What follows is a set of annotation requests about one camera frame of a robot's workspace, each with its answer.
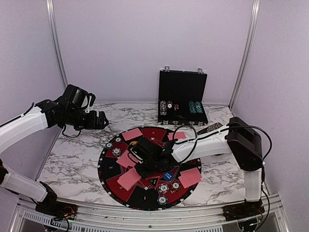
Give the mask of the white chip stack seat ten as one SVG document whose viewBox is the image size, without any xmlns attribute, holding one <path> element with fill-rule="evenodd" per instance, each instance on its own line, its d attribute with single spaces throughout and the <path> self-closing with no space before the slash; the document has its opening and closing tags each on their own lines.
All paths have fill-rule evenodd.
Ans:
<svg viewBox="0 0 309 232">
<path fill-rule="evenodd" d="M 160 194 L 166 194 L 169 191 L 169 187 L 167 184 L 162 184 L 158 187 L 158 191 Z"/>
</svg>

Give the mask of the dealt cards seat seven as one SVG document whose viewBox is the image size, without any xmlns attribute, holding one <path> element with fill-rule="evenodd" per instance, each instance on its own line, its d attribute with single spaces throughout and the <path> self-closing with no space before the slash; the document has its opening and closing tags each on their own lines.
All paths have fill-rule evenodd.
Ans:
<svg viewBox="0 0 309 232">
<path fill-rule="evenodd" d="M 186 135 L 185 135 L 185 132 L 181 131 L 181 132 L 176 132 L 176 133 L 169 133 L 168 134 L 168 139 L 171 141 L 173 139 L 178 139 L 178 140 L 181 140 L 181 139 L 186 139 Z"/>
</svg>

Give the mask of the red chip stack seat ten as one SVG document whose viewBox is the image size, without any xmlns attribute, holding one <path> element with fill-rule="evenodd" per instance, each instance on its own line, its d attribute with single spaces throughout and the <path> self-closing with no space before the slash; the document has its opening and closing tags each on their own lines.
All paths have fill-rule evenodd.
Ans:
<svg viewBox="0 0 309 232">
<path fill-rule="evenodd" d="M 177 192 L 180 189 L 180 184 L 178 182 L 174 182 L 171 185 L 171 191 L 172 192 Z"/>
</svg>

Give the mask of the dealt red playing cards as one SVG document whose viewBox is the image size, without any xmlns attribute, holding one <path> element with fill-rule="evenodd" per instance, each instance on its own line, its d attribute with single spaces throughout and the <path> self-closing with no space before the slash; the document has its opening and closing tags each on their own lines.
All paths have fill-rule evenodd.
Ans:
<svg viewBox="0 0 309 232">
<path fill-rule="evenodd" d="M 188 188 L 201 181 L 202 176 L 197 167 L 180 172 L 179 181 L 184 188 Z"/>
</svg>

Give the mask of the dealt cards seat four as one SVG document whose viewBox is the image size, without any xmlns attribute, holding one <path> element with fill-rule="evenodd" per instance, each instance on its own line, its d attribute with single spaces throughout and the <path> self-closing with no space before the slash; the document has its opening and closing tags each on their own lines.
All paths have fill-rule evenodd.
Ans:
<svg viewBox="0 0 309 232">
<path fill-rule="evenodd" d="M 135 162 L 133 162 L 129 156 L 128 156 L 129 152 L 126 150 L 118 159 L 117 159 L 117 163 L 125 168 L 127 168 L 128 166 L 130 167 L 134 167 L 135 166 Z"/>
</svg>

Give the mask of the white chip stack seat four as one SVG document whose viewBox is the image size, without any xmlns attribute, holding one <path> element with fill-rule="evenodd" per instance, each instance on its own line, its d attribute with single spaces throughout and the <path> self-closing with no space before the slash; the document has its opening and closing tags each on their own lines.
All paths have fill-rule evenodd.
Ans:
<svg viewBox="0 0 309 232">
<path fill-rule="evenodd" d="M 121 155 L 121 149 L 120 148 L 114 148 L 113 150 L 112 150 L 112 154 L 113 154 L 113 156 L 114 157 L 119 157 L 120 155 Z"/>
</svg>

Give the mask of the dealt cards seat five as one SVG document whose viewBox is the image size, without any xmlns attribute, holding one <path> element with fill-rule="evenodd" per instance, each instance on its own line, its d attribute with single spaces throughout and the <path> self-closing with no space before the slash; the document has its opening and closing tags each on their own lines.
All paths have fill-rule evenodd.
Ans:
<svg viewBox="0 0 309 232">
<path fill-rule="evenodd" d="M 122 137 L 125 141 L 129 141 L 140 136 L 143 136 L 143 134 L 139 128 L 134 128 L 122 133 Z"/>
</svg>

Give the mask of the dealt cards seat two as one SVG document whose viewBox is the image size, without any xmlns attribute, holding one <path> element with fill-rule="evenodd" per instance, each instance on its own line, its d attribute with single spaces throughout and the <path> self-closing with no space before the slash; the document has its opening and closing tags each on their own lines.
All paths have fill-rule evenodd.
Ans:
<svg viewBox="0 0 309 232">
<path fill-rule="evenodd" d="M 139 180 L 141 176 L 138 174 L 135 168 L 129 169 L 117 180 L 117 183 L 124 188 L 126 191 L 129 191 Z"/>
</svg>

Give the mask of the blue chip stack seat one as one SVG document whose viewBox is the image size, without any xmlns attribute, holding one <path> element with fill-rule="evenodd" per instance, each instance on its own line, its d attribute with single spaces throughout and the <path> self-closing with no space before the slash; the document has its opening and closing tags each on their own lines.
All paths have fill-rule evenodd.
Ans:
<svg viewBox="0 0 309 232">
<path fill-rule="evenodd" d="M 168 203 L 168 198 L 166 196 L 163 196 L 163 195 L 158 196 L 157 203 L 159 205 L 166 205 Z"/>
</svg>

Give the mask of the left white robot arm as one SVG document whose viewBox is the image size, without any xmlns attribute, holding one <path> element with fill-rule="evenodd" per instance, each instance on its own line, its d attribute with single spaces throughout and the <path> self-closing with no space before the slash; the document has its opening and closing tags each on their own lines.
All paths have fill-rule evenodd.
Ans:
<svg viewBox="0 0 309 232">
<path fill-rule="evenodd" d="M 21 140 L 53 126 L 73 126 L 76 131 L 102 130 L 109 124 L 103 111 L 86 111 L 86 107 L 64 106 L 52 100 L 34 104 L 28 111 L 1 124 L 0 151 L 4 152 Z M 51 215 L 61 211 L 56 194 L 46 184 L 30 179 L 3 162 L 0 163 L 0 187 L 42 203 Z"/>
</svg>

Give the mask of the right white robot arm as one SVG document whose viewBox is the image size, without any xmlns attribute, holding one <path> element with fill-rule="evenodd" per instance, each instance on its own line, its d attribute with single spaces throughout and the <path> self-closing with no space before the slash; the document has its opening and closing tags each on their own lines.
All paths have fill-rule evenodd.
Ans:
<svg viewBox="0 0 309 232">
<path fill-rule="evenodd" d="M 187 161 L 233 154 L 244 173 L 246 201 L 240 204 L 239 212 L 248 217 L 257 210 L 262 193 L 262 138 L 256 130 L 257 127 L 247 125 L 239 117 L 232 117 L 227 125 L 216 130 L 195 132 L 189 139 L 173 138 L 163 146 L 141 137 L 129 151 L 139 161 L 136 170 L 143 178 L 154 171 L 165 171 Z"/>
</svg>

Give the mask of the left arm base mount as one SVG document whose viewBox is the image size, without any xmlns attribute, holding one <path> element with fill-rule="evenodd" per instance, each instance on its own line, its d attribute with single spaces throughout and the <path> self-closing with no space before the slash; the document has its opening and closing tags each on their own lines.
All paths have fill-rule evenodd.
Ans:
<svg viewBox="0 0 309 232">
<path fill-rule="evenodd" d="M 54 193 L 48 193 L 42 202 L 33 201 L 37 212 L 54 216 L 56 220 L 74 219 L 76 216 L 77 205 L 58 201 Z"/>
</svg>

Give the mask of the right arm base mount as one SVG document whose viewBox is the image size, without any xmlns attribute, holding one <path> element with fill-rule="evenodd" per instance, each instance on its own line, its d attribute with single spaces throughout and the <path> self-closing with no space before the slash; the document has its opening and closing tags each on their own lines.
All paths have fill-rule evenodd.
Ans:
<svg viewBox="0 0 309 232">
<path fill-rule="evenodd" d="M 265 212 L 262 199 L 258 201 L 244 200 L 242 203 L 230 204 L 223 207 L 223 215 L 226 221 L 249 218 L 262 215 Z"/>
</svg>

